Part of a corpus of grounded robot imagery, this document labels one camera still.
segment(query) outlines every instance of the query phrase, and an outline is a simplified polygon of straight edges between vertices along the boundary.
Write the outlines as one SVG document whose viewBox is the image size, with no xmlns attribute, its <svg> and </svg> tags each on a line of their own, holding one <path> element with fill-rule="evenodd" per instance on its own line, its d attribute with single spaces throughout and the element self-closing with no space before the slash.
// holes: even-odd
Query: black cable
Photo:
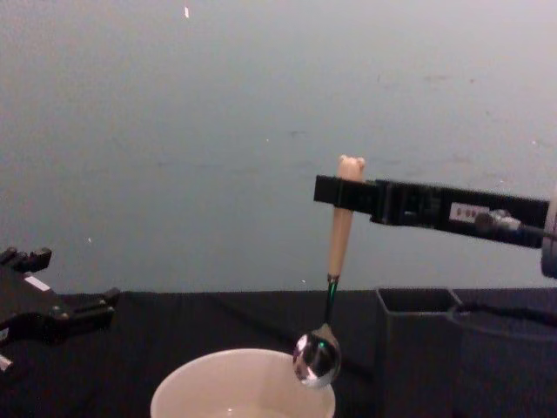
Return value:
<svg viewBox="0 0 557 418">
<path fill-rule="evenodd" d="M 557 332 L 550 335 L 511 333 L 508 331 L 501 331 L 490 327 L 475 325 L 473 323 L 464 322 L 457 319 L 457 316 L 471 314 L 474 312 L 484 312 L 487 314 L 496 315 L 502 318 L 510 318 L 513 320 L 528 320 L 530 322 L 546 327 L 557 328 L 557 314 L 555 313 L 532 309 L 530 307 L 494 307 L 479 302 L 454 305 L 447 312 L 447 318 L 458 327 L 469 331 L 475 331 L 477 333 L 489 334 L 500 338 L 516 340 L 557 342 Z"/>
</svg>

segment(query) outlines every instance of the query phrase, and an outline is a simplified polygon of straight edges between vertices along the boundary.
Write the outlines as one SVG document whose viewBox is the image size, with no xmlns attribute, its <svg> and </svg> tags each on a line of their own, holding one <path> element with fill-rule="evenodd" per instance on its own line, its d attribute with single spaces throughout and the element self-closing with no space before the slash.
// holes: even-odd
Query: spoon neck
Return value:
<svg viewBox="0 0 557 418">
<path fill-rule="evenodd" d="M 331 325 L 332 304 L 334 302 L 334 295 L 337 292 L 338 282 L 336 280 L 329 280 L 329 288 L 327 289 L 327 302 L 325 305 L 325 324 Z"/>
</svg>

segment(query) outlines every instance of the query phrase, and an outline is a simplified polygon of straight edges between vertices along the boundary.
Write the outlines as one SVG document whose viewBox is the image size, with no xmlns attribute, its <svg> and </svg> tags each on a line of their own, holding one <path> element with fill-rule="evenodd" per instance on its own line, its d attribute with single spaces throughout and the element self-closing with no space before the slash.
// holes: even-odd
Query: metal spoon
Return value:
<svg viewBox="0 0 557 418">
<path fill-rule="evenodd" d="M 337 175 L 342 179 L 362 181 L 365 165 L 363 158 L 348 158 L 342 155 L 339 159 Z M 309 388 L 327 386 L 340 371 L 340 345 L 332 333 L 330 324 L 332 303 L 339 283 L 351 225 L 352 211 L 335 207 L 329 250 L 329 273 L 327 274 L 329 289 L 325 306 L 325 322 L 320 328 L 302 335 L 292 355 L 294 373 Z"/>
</svg>

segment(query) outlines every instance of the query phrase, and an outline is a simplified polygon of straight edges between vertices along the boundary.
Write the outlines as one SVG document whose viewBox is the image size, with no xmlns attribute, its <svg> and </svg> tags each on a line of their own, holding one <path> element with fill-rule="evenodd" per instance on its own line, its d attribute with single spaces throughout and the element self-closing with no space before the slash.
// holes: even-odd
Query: black tablecloth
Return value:
<svg viewBox="0 0 557 418">
<path fill-rule="evenodd" d="M 557 289 L 457 293 L 463 300 L 557 310 Z M 123 293 L 109 330 L 54 347 L 19 341 L 3 348 L 14 364 L 0 374 L 0 416 L 148 417 L 155 389 L 172 370 L 227 348 L 290 353 L 319 324 L 324 303 L 322 292 Z M 373 416 L 374 312 L 373 292 L 337 295 L 334 329 L 343 350 L 333 384 L 337 417 Z M 465 334 L 455 416 L 557 416 L 556 348 Z"/>
</svg>

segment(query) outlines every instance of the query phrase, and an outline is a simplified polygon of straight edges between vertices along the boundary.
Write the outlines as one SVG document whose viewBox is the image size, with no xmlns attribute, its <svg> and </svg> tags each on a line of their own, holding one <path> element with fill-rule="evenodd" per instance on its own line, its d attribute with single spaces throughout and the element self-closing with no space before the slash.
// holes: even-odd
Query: gray container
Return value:
<svg viewBox="0 0 557 418">
<path fill-rule="evenodd" d="M 378 288 L 376 412 L 380 418 L 448 418 L 462 332 L 446 319 L 459 297 L 446 288 Z"/>
</svg>

